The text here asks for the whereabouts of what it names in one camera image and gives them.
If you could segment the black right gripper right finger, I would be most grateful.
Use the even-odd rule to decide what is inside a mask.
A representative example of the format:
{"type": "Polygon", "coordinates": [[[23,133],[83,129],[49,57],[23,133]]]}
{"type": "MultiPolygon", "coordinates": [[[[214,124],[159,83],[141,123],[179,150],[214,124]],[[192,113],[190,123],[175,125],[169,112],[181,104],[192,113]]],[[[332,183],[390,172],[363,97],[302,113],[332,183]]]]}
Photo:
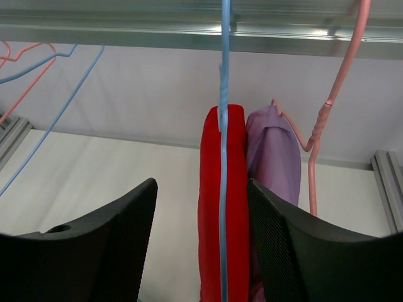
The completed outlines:
{"type": "Polygon", "coordinates": [[[254,179],[247,200],[267,301],[401,301],[402,234],[328,223],[254,179]]]}

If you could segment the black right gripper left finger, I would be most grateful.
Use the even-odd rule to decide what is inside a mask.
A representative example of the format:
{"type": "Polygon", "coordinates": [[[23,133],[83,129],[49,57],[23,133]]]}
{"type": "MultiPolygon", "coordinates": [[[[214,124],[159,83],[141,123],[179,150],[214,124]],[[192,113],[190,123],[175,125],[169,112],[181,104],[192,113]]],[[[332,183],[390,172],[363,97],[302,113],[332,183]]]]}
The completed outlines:
{"type": "Polygon", "coordinates": [[[1,235],[1,300],[137,301],[157,190],[150,178],[45,233],[1,235]]]}

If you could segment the red trousers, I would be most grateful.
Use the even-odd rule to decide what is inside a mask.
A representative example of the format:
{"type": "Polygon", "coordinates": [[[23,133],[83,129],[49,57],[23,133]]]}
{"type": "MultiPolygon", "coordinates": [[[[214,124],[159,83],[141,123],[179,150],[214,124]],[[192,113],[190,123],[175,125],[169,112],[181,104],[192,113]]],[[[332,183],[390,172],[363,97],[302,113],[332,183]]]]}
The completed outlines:
{"type": "MultiPolygon", "coordinates": [[[[247,205],[246,124],[244,109],[231,104],[227,135],[227,273],[229,301],[249,296],[249,211],[247,205]]],[[[201,301],[220,301],[219,194],[220,138],[217,108],[205,119],[200,145],[198,263],[201,301]]]]}

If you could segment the blue hanger with red trousers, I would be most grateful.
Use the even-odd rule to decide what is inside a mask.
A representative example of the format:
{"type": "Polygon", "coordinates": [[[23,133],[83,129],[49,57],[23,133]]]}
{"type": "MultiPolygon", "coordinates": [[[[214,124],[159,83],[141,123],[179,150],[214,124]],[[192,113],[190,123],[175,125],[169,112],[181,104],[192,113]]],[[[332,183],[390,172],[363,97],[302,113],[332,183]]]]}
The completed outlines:
{"type": "Polygon", "coordinates": [[[220,94],[217,118],[220,137],[220,195],[219,195],[219,251],[220,251],[220,286],[221,300],[229,300],[227,277],[227,232],[226,232],[226,201],[227,201],[227,133],[229,124],[229,52],[230,52],[230,16],[231,1],[222,0],[221,40],[222,61],[220,63],[220,94]]]}

